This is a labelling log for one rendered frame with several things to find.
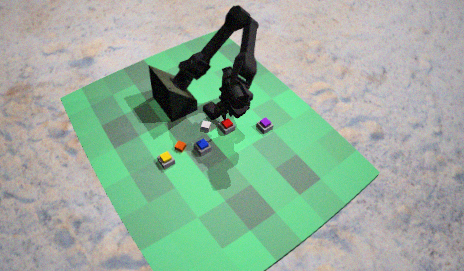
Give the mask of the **red button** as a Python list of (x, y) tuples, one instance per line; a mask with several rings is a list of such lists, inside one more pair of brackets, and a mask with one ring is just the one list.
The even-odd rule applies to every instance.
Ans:
[(218, 123), (218, 128), (223, 132), (224, 135), (233, 132), (235, 130), (235, 127), (236, 126), (232, 123), (232, 121), (229, 118)]

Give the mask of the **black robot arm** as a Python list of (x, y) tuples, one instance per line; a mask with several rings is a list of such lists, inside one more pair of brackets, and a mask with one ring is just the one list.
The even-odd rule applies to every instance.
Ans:
[[(226, 92), (228, 100), (225, 110), (229, 110), (235, 118), (240, 118), (250, 109), (250, 97), (246, 88), (250, 88), (257, 74), (257, 62), (254, 58), (258, 22), (251, 18), (241, 6), (232, 6), (225, 16), (225, 22), (209, 43), (188, 60), (180, 62), (180, 69), (174, 78), (170, 78), (174, 86), (187, 91), (194, 79), (198, 80), (210, 69), (210, 59), (219, 48), (237, 30), (243, 29), (240, 53), (235, 57), (233, 68), (222, 69), (222, 90)], [(242, 78), (240, 78), (239, 76)], [(193, 79), (194, 78), (194, 79)], [(245, 78), (246, 80), (244, 80)]]

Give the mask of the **purple button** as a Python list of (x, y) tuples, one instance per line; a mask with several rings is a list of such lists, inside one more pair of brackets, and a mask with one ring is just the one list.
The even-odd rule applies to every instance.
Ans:
[(274, 124), (267, 118), (265, 117), (264, 119), (260, 120), (257, 122), (256, 127), (263, 133), (267, 133), (271, 131), (274, 127)]

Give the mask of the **blue button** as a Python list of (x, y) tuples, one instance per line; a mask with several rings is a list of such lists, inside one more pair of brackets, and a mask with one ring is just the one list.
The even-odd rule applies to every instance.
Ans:
[(200, 155), (200, 157), (212, 151), (212, 146), (206, 141), (205, 138), (194, 143), (193, 147), (196, 150), (196, 152)]

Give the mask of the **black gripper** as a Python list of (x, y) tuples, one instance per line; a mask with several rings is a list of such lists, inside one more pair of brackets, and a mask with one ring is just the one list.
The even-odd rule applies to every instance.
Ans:
[[(248, 89), (246, 88), (247, 91), (249, 92), (250, 94), (250, 97), (249, 100), (253, 100), (253, 93)], [(220, 102), (218, 103), (214, 103), (214, 102), (210, 102), (210, 103), (207, 103), (205, 105), (203, 105), (203, 112), (211, 119), (211, 120), (215, 120), (217, 118), (219, 118), (220, 116), (222, 116), (222, 118), (224, 120), (226, 120), (226, 115), (229, 113), (229, 116), (232, 117), (232, 113), (227, 110), (225, 110), (225, 103), (226, 101), (228, 100), (228, 96), (226, 94), (226, 92), (224, 92), (222, 90), (222, 86), (219, 87), (219, 90), (221, 91), (221, 95), (219, 96), (219, 99), (221, 100)]]

